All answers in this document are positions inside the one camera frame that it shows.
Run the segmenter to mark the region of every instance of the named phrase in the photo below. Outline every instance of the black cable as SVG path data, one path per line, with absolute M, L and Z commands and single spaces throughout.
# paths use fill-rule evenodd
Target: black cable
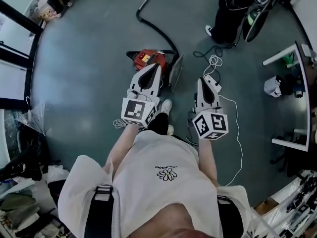
M 162 35 L 162 37 L 164 39 L 166 39 L 166 41 L 170 44 L 170 46 L 172 47 L 173 51 L 175 52 L 175 55 L 174 55 L 172 63 L 171 63 L 172 65 L 174 65 L 176 63 L 177 59 L 179 59 L 179 52 L 177 50 L 177 47 L 172 42 L 172 40 L 162 30 L 160 30 L 157 26 L 153 25 L 151 22 L 145 20 L 144 18 L 142 18 L 140 16 L 141 9 L 137 10 L 137 13 L 136 13 L 137 19 L 140 22 L 143 22 L 143 23 L 147 24 L 148 26 L 152 27 L 155 31 L 157 31 L 160 35 Z
M 242 21 L 242 22 L 244 22 L 244 21 L 246 20 L 247 15 L 248 15 L 248 11 L 247 11 L 246 14 L 244 15 L 244 18 L 243 18 L 243 21 Z M 209 59 L 206 57 L 206 55 L 207 55 L 211 50 L 214 49 L 214 54 L 215 54 L 217 57 L 219 57 L 219 58 L 222 57 L 222 55 L 223 55 L 222 50 L 229 50 L 229 49 L 235 48 L 235 47 L 238 45 L 238 43 L 239 43 L 239 41 L 240 41 L 240 39 L 241 39 L 242 31 L 243 31 L 243 27 L 241 27 L 241 31 L 240 31 L 240 34 L 239 34 L 239 38 L 238 38 L 238 41 L 237 41 L 236 43 L 231 43 L 231 44 L 228 44 L 227 46 L 224 46 L 224 47 L 219 47 L 219 46 L 217 46 L 217 45 L 214 45 L 214 46 L 212 46 L 210 49 L 208 49 L 204 54 L 203 54 L 202 52 L 200 52 L 200 51 L 194 51 L 194 52 L 193 52 L 193 55 L 194 55 L 195 57 L 197 57 L 197 58 L 205 58 L 205 60 L 207 61 L 207 63 L 210 64 L 210 63 L 209 63 Z M 219 79 L 218 79 L 218 81 L 216 82 L 216 85 L 218 85 L 218 84 L 220 83 L 220 80 L 221 80 L 220 73 L 219 73 L 219 71 L 216 69 L 216 66 L 213 67 L 213 65 L 211 64 L 211 67 L 212 67 L 213 70 L 214 70 L 215 72 L 217 72 L 218 75 L 219 75 Z
M 191 146 L 199 146 L 198 143 L 193 142 L 193 136 L 192 136 L 192 133 L 190 132 L 189 126 L 187 126 L 187 129 L 190 135 L 190 138 L 186 137 L 187 142 L 190 143 Z

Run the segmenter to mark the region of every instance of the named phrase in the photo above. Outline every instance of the flower print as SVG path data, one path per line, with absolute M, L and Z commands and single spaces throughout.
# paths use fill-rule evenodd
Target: flower print
M 157 176 L 163 180 L 174 180 L 177 177 L 177 174 L 173 171 L 173 169 L 164 169 L 160 171 Z

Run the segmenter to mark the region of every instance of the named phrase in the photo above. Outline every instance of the white box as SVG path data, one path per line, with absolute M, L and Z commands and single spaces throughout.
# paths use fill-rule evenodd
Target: white box
M 129 124 L 146 128 L 156 112 L 155 102 L 123 98 L 121 118 Z
M 229 132 L 227 115 L 220 113 L 201 111 L 193 124 L 200 139 L 216 140 Z

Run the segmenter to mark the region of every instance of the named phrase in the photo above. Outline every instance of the white t-shirt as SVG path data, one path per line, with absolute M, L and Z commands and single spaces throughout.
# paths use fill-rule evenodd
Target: white t-shirt
M 78 157 L 58 201 L 61 221 L 78 237 L 84 237 L 94 188 L 111 184 L 111 174 L 87 156 Z M 173 203 L 185 206 L 195 229 L 222 238 L 217 194 L 231 199 L 240 211 L 244 234 L 250 221 L 250 206 L 244 187 L 218 187 L 198 168 L 198 153 L 189 144 L 171 136 L 143 131 L 120 164 L 113 179 L 120 197 L 123 238 Z

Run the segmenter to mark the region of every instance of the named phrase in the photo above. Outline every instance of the black hose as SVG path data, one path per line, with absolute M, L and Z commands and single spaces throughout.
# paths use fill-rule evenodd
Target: black hose
M 160 30 L 157 26 L 153 25 L 151 22 L 145 20 L 144 18 L 142 18 L 140 16 L 140 12 L 141 12 L 143 7 L 144 6 L 141 6 L 140 9 L 137 10 L 137 13 L 136 13 L 137 19 L 140 22 L 143 22 L 143 23 L 147 24 L 148 26 L 152 27 L 155 31 L 157 31 L 160 35 L 162 35 L 163 38 L 166 39 L 166 41 L 170 44 L 170 46 L 172 47 L 173 51 L 175 52 L 174 58 L 173 58 L 172 63 L 171 63 L 171 65 L 173 66 L 176 63 L 177 59 L 179 59 L 179 52 L 177 50 L 177 47 L 172 42 L 172 40 L 162 30 Z

